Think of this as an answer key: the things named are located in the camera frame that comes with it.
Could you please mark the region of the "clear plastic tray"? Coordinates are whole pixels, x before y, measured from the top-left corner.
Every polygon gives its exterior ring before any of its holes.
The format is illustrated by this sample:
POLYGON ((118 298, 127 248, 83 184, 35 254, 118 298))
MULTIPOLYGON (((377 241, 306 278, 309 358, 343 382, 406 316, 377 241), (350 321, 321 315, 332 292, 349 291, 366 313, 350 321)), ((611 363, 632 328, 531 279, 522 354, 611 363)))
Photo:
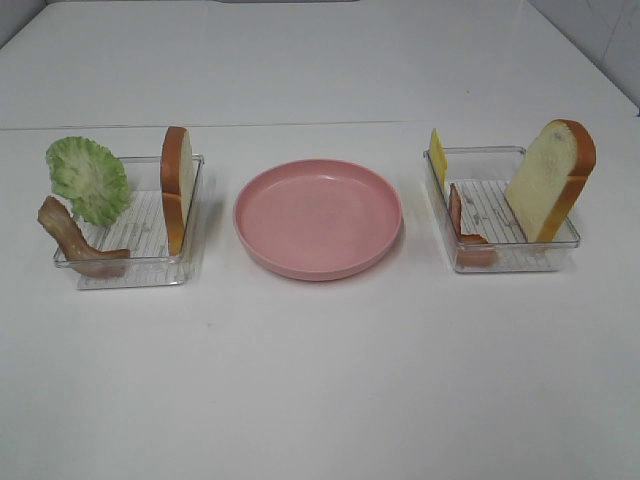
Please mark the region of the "clear plastic tray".
POLYGON ((130 207, 109 227, 75 217, 84 238, 101 251, 127 249, 126 259, 69 261, 56 250, 53 263, 68 271, 79 290, 181 285, 195 276, 203 250, 204 157, 192 156, 195 179, 181 253, 171 256, 160 185, 160 158, 124 157, 130 207))
POLYGON ((427 151, 426 189, 452 268, 458 273, 515 273, 558 271, 580 245, 580 235, 566 219, 554 240, 529 242, 505 197, 511 178, 524 159, 521 146, 450 147, 445 190, 440 189, 427 151), (462 267, 456 263, 464 246, 456 240, 449 214, 450 185, 462 201, 462 232, 485 237, 497 252, 490 267, 462 267))

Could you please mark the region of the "clear right plastic tray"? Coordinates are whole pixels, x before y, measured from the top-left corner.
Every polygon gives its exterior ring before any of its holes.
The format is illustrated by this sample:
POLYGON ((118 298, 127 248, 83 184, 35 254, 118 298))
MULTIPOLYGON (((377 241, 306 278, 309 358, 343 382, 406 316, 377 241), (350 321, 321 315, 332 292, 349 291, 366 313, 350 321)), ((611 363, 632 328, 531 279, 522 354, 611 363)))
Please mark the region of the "clear right plastic tray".
POLYGON ((427 151, 426 189, 452 268, 458 273, 515 273, 558 271, 580 245, 580 235, 566 219, 554 240, 529 242, 505 197, 511 178, 524 159, 521 146, 450 147, 445 190, 440 189, 427 151), (449 214, 450 185, 462 201, 462 232, 485 237, 497 252, 490 267, 462 267, 456 263, 464 246, 456 240, 449 214))

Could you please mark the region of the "green lettuce leaf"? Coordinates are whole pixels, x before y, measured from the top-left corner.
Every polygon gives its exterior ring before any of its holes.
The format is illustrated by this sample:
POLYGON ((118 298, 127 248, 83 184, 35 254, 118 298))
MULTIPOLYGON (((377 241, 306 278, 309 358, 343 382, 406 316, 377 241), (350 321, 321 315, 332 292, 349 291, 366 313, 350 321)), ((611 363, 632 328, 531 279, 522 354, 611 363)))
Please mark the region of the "green lettuce leaf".
POLYGON ((122 161, 107 147, 82 136, 54 141, 46 150, 52 191, 71 202, 72 212, 97 226, 110 226, 130 205, 122 161))

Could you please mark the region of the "red bacon strip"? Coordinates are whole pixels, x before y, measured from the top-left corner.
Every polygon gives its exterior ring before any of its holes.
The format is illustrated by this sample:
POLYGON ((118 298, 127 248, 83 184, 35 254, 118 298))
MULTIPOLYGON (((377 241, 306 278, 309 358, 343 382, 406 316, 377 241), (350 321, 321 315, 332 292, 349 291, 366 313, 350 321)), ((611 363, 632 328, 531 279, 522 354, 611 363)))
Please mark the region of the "red bacon strip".
POLYGON ((455 184, 450 185, 449 214, 453 221, 456 240, 464 246, 459 250, 456 263, 462 267, 490 267, 497 261, 497 252, 488 240, 477 233, 462 232, 462 201, 455 184))

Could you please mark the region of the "white bread slice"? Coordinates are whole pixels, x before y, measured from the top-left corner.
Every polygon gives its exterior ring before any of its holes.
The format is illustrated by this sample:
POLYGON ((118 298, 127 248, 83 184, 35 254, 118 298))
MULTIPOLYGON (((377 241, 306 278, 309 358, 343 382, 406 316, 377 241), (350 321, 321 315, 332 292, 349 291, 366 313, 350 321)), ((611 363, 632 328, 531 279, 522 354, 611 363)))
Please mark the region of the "white bread slice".
POLYGON ((189 132, 184 127, 170 126, 162 145, 160 185, 171 256, 182 250, 194 178, 189 132))
POLYGON ((505 193, 529 242, 554 240, 595 165, 596 147, 581 123, 556 119, 544 126, 505 193))

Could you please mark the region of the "brown bacon strip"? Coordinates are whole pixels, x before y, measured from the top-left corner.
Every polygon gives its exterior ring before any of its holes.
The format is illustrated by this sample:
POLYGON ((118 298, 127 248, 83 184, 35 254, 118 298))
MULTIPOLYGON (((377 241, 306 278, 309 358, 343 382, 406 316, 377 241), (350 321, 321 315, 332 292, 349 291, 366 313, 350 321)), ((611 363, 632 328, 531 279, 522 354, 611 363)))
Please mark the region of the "brown bacon strip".
POLYGON ((53 196, 47 196, 38 209, 37 221, 54 238, 72 268, 91 278, 118 278, 126 272, 121 260, 130 258, 128 249, 101 251, 85 239, 67 208, 53 196))

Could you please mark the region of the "clear left plastic tray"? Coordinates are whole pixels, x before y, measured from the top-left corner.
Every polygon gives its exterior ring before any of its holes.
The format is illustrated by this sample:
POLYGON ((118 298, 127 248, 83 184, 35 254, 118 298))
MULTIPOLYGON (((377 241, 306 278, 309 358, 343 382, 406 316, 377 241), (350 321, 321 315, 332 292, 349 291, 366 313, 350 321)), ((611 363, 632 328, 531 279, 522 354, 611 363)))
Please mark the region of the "clear left plastic tray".
POLYGON ((181 253, 171 256, 160 185, 160 158, 124 157, 130 207, 109 227, 75 217, 84 238, 101 251, 127 249, 126 259, 69 261, 56 250, 53 263, 68 271, 79 290, 181 285, 195 276, 203 250, 204 157, 192 156, 195 179, 181 253))

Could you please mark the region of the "pink round plate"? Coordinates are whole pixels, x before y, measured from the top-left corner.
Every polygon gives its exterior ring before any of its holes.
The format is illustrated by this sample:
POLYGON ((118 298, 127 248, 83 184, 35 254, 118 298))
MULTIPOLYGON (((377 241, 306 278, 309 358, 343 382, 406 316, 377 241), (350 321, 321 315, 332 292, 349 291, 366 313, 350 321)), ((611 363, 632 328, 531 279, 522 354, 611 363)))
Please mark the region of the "pink round plate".
POLYGON ((403 224, 396 190, 363 166, 306 159, 262 172, 239 193, 234 226, 249 256, 284 277, 358 274, 391 249, 403 224))

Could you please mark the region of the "yellow cheese slice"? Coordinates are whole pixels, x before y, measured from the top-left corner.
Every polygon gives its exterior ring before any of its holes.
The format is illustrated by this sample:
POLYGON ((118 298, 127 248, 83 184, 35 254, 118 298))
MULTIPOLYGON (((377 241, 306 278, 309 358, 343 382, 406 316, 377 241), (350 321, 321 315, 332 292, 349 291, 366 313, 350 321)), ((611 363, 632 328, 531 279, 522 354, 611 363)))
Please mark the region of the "yellow cheese slice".
POLYGON ((444 191, 446 173, 448 169, 448 160, 436 128, 433 128, 431 131, 428 154, 431 159, 431 164, 434 169, 436 179, 440 185, 440 189, 444 191))

